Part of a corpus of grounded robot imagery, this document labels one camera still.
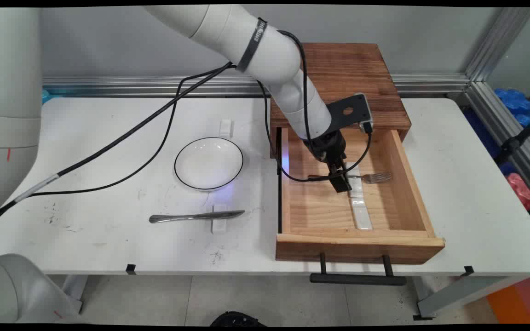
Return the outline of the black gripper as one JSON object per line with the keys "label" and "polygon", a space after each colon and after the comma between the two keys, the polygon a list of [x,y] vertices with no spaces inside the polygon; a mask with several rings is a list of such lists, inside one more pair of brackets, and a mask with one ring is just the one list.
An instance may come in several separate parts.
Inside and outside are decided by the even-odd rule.
{"label": "black gripper", "polygon": [[348,175],[345,173],[346,141],[340,130],[303,140],[304,145],[318,161],[326,163],[331,184],[337,193],[351,191]]}

